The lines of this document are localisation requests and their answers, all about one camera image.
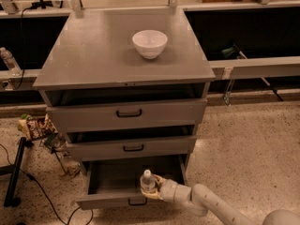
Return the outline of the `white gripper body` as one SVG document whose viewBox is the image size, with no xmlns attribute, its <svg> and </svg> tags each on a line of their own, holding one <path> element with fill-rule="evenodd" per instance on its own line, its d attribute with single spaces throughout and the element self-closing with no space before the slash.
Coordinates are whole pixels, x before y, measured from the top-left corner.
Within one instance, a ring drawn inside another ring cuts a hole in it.
<svg viewBox="0 0 300 225">
<path fill-rule="evenodd" d="M 161 184 L 159 189 L 160 199 L 165 202 L 172 203 L 174 201 L 174 196 L 175 196 L 175 191 L 177 186 L 178 186 L 177 182 L 171 179 L 165 180 Z"/>
</svg>

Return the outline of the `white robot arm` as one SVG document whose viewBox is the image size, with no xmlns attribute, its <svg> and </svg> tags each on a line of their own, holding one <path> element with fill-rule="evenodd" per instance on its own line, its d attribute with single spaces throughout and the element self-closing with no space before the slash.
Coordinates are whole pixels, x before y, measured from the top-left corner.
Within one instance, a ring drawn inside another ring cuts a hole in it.
<svg viewBox="0 0 300 225">
<path fill-rule="evenodd" d="M 193 187 L 180 185 L 146 170 L 140 178 L 141 193 L 144 197 L 179 203 L 190 213 L 204 217 L 211 211 L 224 225 L 256 225 L 208 187 L 196 184 Z M 269 213 L 262 225 L 300 225 L 300 216 L 294 212 L 278 209 Z"/>
</svg>

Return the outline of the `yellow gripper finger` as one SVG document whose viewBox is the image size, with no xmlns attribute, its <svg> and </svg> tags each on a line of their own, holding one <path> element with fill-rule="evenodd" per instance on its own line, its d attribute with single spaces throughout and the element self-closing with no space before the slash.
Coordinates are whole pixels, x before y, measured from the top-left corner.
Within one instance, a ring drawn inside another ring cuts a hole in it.
<svg viewBox="0 0 300 225">
<path fill-rule="evenodd" d="M 160 192 L 155 189 L 154 191 L 145 191 L 145 190 L 141 190 L 141 193 L 144 197 L 152 199 L 152 200 L 161 200 L 162 197 L 160 196 Z"/>
<path fill-rule="evenodd" d="M 155 178 L 156 178 L 156 188 L 160 188 L 162 184 L 165 182 L 165 179 L 156 174 L 155 174 Z"/>
</svg>

